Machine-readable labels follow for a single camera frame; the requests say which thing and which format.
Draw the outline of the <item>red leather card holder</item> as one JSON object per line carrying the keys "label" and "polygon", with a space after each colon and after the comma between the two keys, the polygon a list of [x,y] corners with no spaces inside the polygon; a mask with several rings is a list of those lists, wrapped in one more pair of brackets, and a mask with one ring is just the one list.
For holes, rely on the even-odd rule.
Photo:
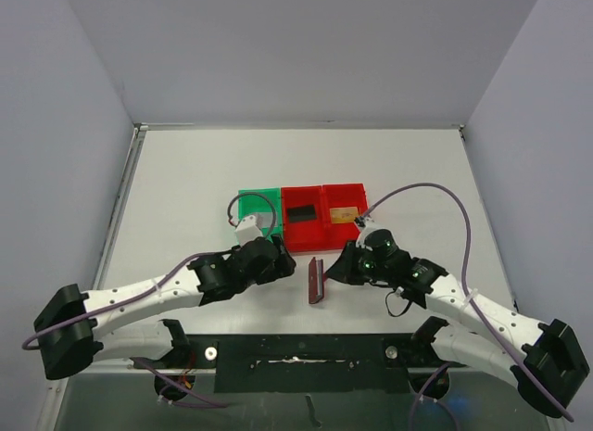
{"label": "red leather card holder", "polygon": [[325,296],[325,275],[323,259],[313,257],[308,268],[308,302],[314,305],[321,302]]}

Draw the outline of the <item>red bin with black card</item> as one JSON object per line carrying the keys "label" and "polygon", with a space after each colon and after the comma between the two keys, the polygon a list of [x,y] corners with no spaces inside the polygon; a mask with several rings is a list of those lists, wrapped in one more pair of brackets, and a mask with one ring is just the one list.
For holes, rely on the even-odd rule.
{"label": "red bin with black card", "polygon": [[322,187],[282,187],[284,242],[290,252],[320,250],[325,239]]}

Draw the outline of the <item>green plastic bin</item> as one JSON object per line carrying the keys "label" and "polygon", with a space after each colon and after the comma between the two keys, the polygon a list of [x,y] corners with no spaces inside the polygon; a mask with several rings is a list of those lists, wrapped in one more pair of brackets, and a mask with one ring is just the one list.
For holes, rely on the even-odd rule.
{"label": "green plastic bin", "polygon": [[[238,199],[238,215],[240,218],[246,215],[256,214],[259,211],[272,212],[271,208],[275,209],[276,214],[280,213],[282,216],[282,226],[274,227],[271,230],[273,235],[284,236],[284,220],[282,209],[282,194],[280,187],[260,188],[260,189],[242,189],[239,190],[240,195],[246,196]],[[269,229],[261,229],[262,233],[266,235]]]}

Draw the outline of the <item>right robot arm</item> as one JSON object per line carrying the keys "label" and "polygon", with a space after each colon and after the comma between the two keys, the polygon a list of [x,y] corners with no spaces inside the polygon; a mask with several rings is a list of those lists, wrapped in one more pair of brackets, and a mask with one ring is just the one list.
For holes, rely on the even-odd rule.
{"label": "right robot arm", "polygon": [[386,285],[435,314],[436,325],[412,342],[415,359],[469,366],[516,387],[548,417],[561,418],[590,368],[574,329],[523,316],[461,282],[428,259],[399,248],[390,231],[348,241],[326,276],[347,285]]}

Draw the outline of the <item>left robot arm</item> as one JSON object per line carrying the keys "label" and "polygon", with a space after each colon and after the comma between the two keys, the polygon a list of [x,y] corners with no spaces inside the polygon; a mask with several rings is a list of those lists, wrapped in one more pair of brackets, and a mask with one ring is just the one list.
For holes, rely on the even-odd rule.
{"label": "left robot arm", "polygon": [[23,344],[41,354],[44,375],[60,380],[86,369],[106,350],[111,333],[145,318],[228,300],[252,285],[294,274],[296,262],[276,235],[228,250],[191,255],[167,274],[109,290],[65,285],[33,322]]}

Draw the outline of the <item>silver credit card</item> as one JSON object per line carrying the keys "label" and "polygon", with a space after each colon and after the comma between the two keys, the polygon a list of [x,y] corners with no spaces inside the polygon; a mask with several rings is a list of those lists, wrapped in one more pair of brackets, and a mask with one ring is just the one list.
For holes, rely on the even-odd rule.
{"label": "silver credit card", "polygon": [[272,212],[259,211],[256,213],[256,216],[258,218],[258,226],[261,229],[269,229],[272,224],[274,224],[274,227],[282,226],[282,216],[280,213],[273,216]]}

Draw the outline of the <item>gold credit card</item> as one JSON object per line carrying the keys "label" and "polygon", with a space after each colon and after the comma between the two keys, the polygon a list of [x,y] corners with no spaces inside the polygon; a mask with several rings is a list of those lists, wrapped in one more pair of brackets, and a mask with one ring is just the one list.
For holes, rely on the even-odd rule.
{"label": "gold credit card", "polygon": [[345,224],[354,222],[360,215],[356,206],[330,208],[329,216],[331,224]]}

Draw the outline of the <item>black credit card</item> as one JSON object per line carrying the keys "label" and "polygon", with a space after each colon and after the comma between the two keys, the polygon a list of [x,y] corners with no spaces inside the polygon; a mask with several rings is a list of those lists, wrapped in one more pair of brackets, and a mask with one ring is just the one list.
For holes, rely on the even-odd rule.
{"label": "black credit card", "polygon": [[289,207],[286,210],[286,213],[289,223],[309,222],[318,219],[314,205]]}

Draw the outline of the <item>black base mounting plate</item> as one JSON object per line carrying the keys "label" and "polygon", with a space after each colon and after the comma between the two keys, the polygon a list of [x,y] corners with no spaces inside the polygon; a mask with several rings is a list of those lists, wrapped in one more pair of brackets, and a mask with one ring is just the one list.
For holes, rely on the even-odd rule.
{"label": "black base mounting plate", "polygon": [[211,371],[217,394],[407,393],[416,374],[442,364],[410,333],[337,335],[190,335],[157,370]]}

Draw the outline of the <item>aluminium front rail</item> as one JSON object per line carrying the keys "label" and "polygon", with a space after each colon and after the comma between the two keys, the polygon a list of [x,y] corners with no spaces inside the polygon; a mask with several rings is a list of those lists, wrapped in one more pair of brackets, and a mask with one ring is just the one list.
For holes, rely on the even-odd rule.
{"label": "aluminium front rail", "polygon": [[[92,363],[88,368],[84,369],[80,373],[77,373],[76,376],[79,375],[95,375],[95,374],[127,374],[128,372],[133,370],[132,361],[129,359],[123,360],[107,360],[107,361],[99,361]],[[57,390],[64,390],[67,383],[69,381],[69,377],[59,379],[59,380],[50,380],[46,382],[45,390],[46,391],[57,391]]]}

